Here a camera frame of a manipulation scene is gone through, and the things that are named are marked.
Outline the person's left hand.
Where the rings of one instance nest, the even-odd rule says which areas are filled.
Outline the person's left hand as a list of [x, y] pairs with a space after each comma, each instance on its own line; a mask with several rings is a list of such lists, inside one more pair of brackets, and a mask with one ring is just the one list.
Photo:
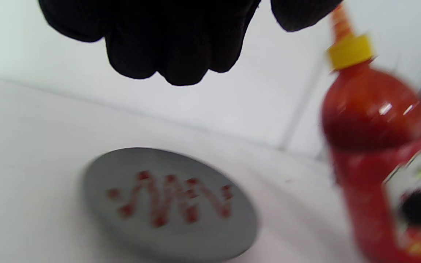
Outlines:
[[106, 41], [119, 74], [199, 83], [237, 62], [259, 0], [40, 0], [47, 23], [77, 41]]

